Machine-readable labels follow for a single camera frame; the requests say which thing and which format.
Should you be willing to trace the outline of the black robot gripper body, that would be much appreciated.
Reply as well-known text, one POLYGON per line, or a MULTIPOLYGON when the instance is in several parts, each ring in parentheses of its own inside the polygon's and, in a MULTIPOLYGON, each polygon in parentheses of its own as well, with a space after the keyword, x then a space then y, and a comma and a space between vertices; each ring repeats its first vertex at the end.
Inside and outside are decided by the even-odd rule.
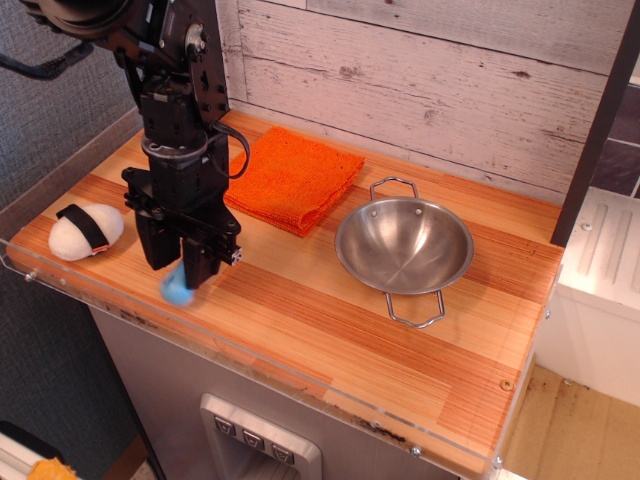
POLYGON ((164 220, 182 239, 211 248, 229 265, 241 258, 236 243, 241 227, 224 203, 229 188, 229 148, 225 134, 199 134, 188 146, 170 147, 144 136, 148 168, 122 172, 132 210, 164 220))

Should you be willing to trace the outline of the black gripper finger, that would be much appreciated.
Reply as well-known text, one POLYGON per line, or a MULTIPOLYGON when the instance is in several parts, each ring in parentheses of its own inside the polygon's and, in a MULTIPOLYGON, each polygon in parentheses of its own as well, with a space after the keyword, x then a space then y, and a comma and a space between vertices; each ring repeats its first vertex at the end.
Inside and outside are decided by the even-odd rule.
POLYGON ((147 214, 135 214, 136 229, 147 263, 153 270, 162 269, 180 257, 180 237, 164 220, 147 214))
POLYGON ((182 252, 188 289, 198 289, 210 277, 218 274, 221 260, 211 248, 193 239, 183 238, 182 252))

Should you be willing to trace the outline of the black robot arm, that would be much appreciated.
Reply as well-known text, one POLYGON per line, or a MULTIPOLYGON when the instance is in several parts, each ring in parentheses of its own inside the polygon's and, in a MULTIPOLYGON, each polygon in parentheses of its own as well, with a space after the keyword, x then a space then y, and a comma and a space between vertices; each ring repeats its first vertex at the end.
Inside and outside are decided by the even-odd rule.
POLYGON ((224 202, 234 173, 222 123, 228 108, 218 20, 210 1, 29 1, 39 24, 78 40, 61 57, 3 68, 52 80, 101 47, 124 70, 143 118, 147 169, 122 173, 149 265, 182 267, 195 290, 241 257, 241 227, 224 202))

